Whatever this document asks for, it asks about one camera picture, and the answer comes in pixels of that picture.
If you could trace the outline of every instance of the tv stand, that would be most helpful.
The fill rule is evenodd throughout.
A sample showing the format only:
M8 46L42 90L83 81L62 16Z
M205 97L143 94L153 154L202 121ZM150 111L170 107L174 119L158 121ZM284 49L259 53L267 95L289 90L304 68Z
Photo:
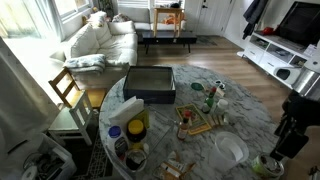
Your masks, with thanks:
M301 68L311 57L304 54L305 48L299 44L275 35L262 35L261 31L252 34L245 48L244 56L257 64L268 74L292 89L290 84L274 74L276 68Z
M278 41L283 42L283 43L287 44L288 46L291 46L291 47L298 49L298 50L305 50L306 49L306 47L302 46L301 44L297 44L295 42L289 41L288 39L284 39L282 37L279 37Z

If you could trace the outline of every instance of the area rug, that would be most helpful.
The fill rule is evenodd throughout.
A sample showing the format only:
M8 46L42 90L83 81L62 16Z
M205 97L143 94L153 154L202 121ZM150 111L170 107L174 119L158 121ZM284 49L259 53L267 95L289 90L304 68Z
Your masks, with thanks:
M113 167L104 151L97 125L89 124L87 131L92 146L87 146L83 139L66 140L65 148L72 154L77 166L77 171L71 179L93 180L112 176Z
M213 41L215 36L203 36L197 35L197 45L213 45L217 46L217 43Z

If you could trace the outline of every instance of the chair back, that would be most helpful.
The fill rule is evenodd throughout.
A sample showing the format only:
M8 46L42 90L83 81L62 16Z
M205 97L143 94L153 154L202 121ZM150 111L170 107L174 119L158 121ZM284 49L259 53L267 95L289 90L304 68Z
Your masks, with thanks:
M72 96L76 96L75 91L79 91L79 87L77 86L76 82L72 78L70 72L68 69L63 68L63 70L53 79L49 81L49 84L53 88L53 90L57 93L57 95L60 97L62 102L69 108L72 108L73 102L71 100L68 100L70 96L68 95L73 93Z
M93 108L86 91L81 92L79 100L69 111L78 128L85 130L93 115Z

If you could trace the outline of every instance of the cardboard box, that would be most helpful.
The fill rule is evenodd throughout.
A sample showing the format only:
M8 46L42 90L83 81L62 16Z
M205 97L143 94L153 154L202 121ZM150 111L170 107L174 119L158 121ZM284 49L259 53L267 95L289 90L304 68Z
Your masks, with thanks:
M125 100L136 96L145 104L173 104L176 97L171 67L131 66L123 86Z

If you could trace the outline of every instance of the green bottle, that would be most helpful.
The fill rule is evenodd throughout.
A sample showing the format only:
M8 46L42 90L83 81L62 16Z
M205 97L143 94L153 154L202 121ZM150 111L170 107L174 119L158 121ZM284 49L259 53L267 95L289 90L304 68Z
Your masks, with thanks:
M217 88L216 88L216 87L213 87L213 88L211 89L211 92L210 92L210 94L209 94L209 97L207 97L206 100L203 102L203 106L202 106L202 108L201 108L201 111L202 111L203 113L209 114L212 106L214 105L214 99L213 99L213 97L214 97L216 91L217 91Z

